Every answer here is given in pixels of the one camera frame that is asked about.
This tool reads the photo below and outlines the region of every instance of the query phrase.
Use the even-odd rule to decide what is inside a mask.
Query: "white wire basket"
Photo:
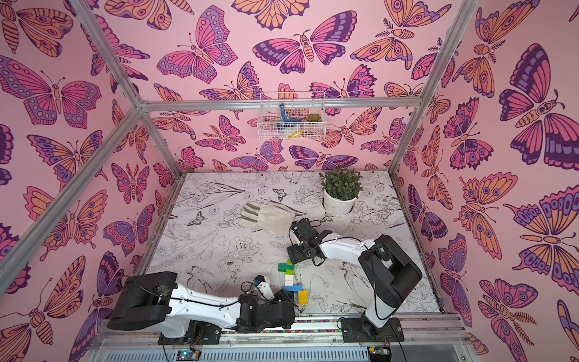
[[[282,140],[303,139],[324,141],[327,128],[326,113],[324,107],[325,95],[323,92],[298,91],[293,93],[307,93],[310,97],[314,93],[321,93],[320,98],[292,98],[292,99],[269,99],[267,94],[280,92],[262,92],[259,96],[260,107],[257,120],[257,132],[262,141],[271,138]],[[285,109],[285,117],[289,122],[284,122],[282,107]],[[308,117],[318,115],[318,122],[308,122]]]

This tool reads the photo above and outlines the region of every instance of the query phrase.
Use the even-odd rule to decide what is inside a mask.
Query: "toy block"
[[[307,290],[298,291],[298,304],[307,305]]]
[[[285,290],[301,292],[301,291],[303,291],[303,287],[302,286],[285,286]]]

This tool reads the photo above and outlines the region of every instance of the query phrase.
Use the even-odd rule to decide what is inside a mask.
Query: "pink wall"
[[[446,305],[461,314],[482,361],[579,357],[579,107],[575,102],[579,77],[569,71],[579,53],[576,47],[568,47],[575,42],[579,22],[569,22],[576,4],[535,3],[538,6],[526,18],[525,11],[514,12],[511,24],[520,24],[512,25],[510,32],[495,31],[499,22],[487,35],[478,36],[476,19],[471,19],[460,55],[455,56],[452,75],[456,79],[443,79],[439,85],[441,98],[452,102],[450,111],[433,124],[424,119],[422,137],[415,143],[417,171],[401,164],[397,174],[404,183],[406,207],[415,213],[420,241],[435,256],[433,272]],[[494,12],[504,14],[507,7],[497,0],[479,5],[483,18]],[[527,12],[534,6],[525,1],[512,7],[520,5],[527,6]],[[497,47],[502,41],[506,43]],[[495,45],[493,56],[484,54],[487,49],[479,44]],[[486,56],[484,61],[470,60],[477,57],[477,50]],[[460,67],[469,61],[481,68],[467,70],[467,76],[475,78],[467,83]],[[484,82],[477,82],[479,75],[486,78]],[[509,90],[520,95],[517,98]],[[539,120],[516,126],[543,99],[554,98],[565,107],[556,103],[551,112],[539,108],[539,116],[533,118]],[[512,117],[502,116],[503,110]],[[526,140],[538,145],[536,156],[513,148],[524,147]],[[463,144],[471,146],[465,157],[457,152]],[[424,221],[422,211],[426,211]]]

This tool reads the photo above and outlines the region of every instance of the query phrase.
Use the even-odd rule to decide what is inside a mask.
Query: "beige glove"
[[[279,236],[287,235],[294,217],[289,211],[255,202],[246,203],[241,211],[241,222],[244,225]]]

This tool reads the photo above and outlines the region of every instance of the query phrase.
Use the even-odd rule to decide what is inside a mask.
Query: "orange butterfly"
[[[436,198],[436,200],[440,202],[440,204],[442,204],[448,210],[452,210],[452,200],[450,199],[450,194],[448,193],[446,186],[444,186],[444,183],[438,176],[438,174],[441,174],[443,176],[444,174],[440,172],[438,165],[435,166],[436,159],[438,157],[439,146],[440,146],[440,126],[437,125],[436,127],[434,127],[432,136],[430,136],[430,141],[428,141],[428,144],[425,145],[424,148],[422,149],[422,162],[424,162],[426,166],[430,166],[430,168],[422,172],[421,176],[422,177],[430,176],[430,180],[426,185],[426,196],[432,201],[434,201],[434,199]],[[441,150],[440,152],[441,158],[440,161],[442,161],[442,151],[443,150]]]
[[[414,5],[413,0],[384,0],[384,4],[392,21],[399,28],[428,25],[440,19],[451,7],[451,5],[448,4],[440,8],[437,12],[431,12],[428,11],[428,6],[422,1]],[[390,31],[380,32],[376,34],[376,37],[380,38],[390,34],[393,36],[361,47],[352,53],[350,58],[364,61],[377,61],[382,58],[386,61],[401,59],[405,61],[404,66],[406,69],[410,69],[412,66],[412,52],[406,44],[394,36],[400,39],[411,39],[414,37],[414,33],[407,29],[394,29],[394,26],[387,19],[383,21],[384,26]]]
[[[30,216],[32,220],[38,219],[53,201],[52,196],[32,186],[26,189],[24,198],[27,201],[25,207],[29,212],[28,216]],[[51,250],[57,250],[61,246],[66,246],[71,239],[76,240],[78,244],[88,243],[93,249],[96,248],[97,246],[92,240],[98,230],[97,222],[101,219],[105,211],[106,201],[107,192],[100,190],[85,202],[77,213],[76,210],[78,210],[78,206],[80,206],[80,200],[78,200],[79,203],[76,210],[72,213],[67,211],[44,243],[42,243],[42,245],[46,247],[46,252],[41,255],[40,261],[43,261]]]
[[[430,103],[428,104],[428,111],[426,115],[430,114],[430,124],[434,124],[437,121],[438,115],[443,114],[444,112],[450,109],[450,99],[438,99],[438,97],[444,97],[443,95],[438,95],[438,89],[436,93],[433,95]]]
[[[475,20],[475,30],[478,37],[485,43],[491,45],[488,47],[484,44],[474,46],[474,52],[481,56],[468,60],[460,66],[452,77],[454,82],[460,75],[464,75],[467,83],[472,83],[474,90],[483,96],[492,98],[494,96],[494,77],[490,69],[490,64],[485,58],[488,56],[493,63],[496,57],[491,50],[498,49],[505,43],[505,40],[498,41],[517,25],[519,25],[535,8],[539,5],[539,0],[525,0],[509,5],[499,17],[499,12],[492,13],[487,19],[482,18],[482,8],[478,8]]]
[[[380,112],[382,112],[382,107],[368,108],[364,113],[359,115],[354,122],[352,122],[350,127],[346,127],[348,119],[355,114],[352,113],[352,115],[346,119],[346,124],[340,126],[340,130],[326,130],[326,138],[325,141],[322,142],[322,146],[327,148],[336,147],[342,139],[342,134],[346,141],[354,144],[354,136],[352,136],[350,131],[361,136],[367,136],[374,133],[374,131],[376,131],[376,125],[374,122],[376,122]]]
[[[240,13],[257,14],[255,18],[262,28],[281,29],[288,16],[303,15],[310,7],[310,0],[235,0],[231,7]]]
[[[0,330],[0,351],[2,351],[0,357],[3,357],[3,361],[20,362],[25,358],[28,347],[30,346],[33,328],[36,328],[36,335],[42,343],[52,345],[52,326],[46,317],[55,319],[66,318],[80,308],[83,298],[80,283],[82,282],[82,274],[85,271],[85,264],[86,258],[84,256],[80,256],[72,262],[54,286],[42,311],[39,310],[40,304],[42,303],[42,292],[48,283],[52,281],[52,278],[48,280],[42,289],[40,295],[41,300],[38,302],[38,306],[31,310],[30,313],[22,314],[14,312],[0,317],[20,315],[30,318],[30,321],[27,323]]]
[[[8,47],[16,54],[20,43],[18,28],[14,23],[16,17],[32,44],[49,57],[57,57],[63,52],[63,46],[54,39],[62,39],[73,25],[72,18],[63,12],[54,9],[32,8],[14,11],[11,5],[16,0],[0,3],[0,14],[6,18],[2,20],[4,40]]]
[[[463,198],[467,204],[460,208],[459,217],[453,221],[460,221],[466,231],[472,231],[478,244],[490,256],[502,259],[497,235],[484,215],[487,209],[498,209],[486,205],[506,195],[515,186],[518,177],[510,172],[506,174],[499,172],[484,177],[480,182],[476,178],[471,178],[467,182],[463,181],[462,176],[459,179],[464,184]]]
[[[179,9],[195,15],[187,1],[170,1],[177,5]],[[157,6],[155,6],[155,10],[151,13],[155,2],[157,2]],[[157,30],[167,30],[171,25],[171,12],[169,11],[166,0],[108,0],[105,3],[105,10],[111,15],[129,17],[137,20],[143,20],[151,14],[146,23]]]
[[[389,82],[384,85],[384,92],[386,92],[386,95],[389,97],[418,97],[420,95],[420,92],[422,92],[423,84],[424,83],[421,83],[415,86],[414,88],[410,87],[407,84],[404,84],[405,86],[408,87],[408,90],[406,90],[406,88],[404,88],[399,84]]]

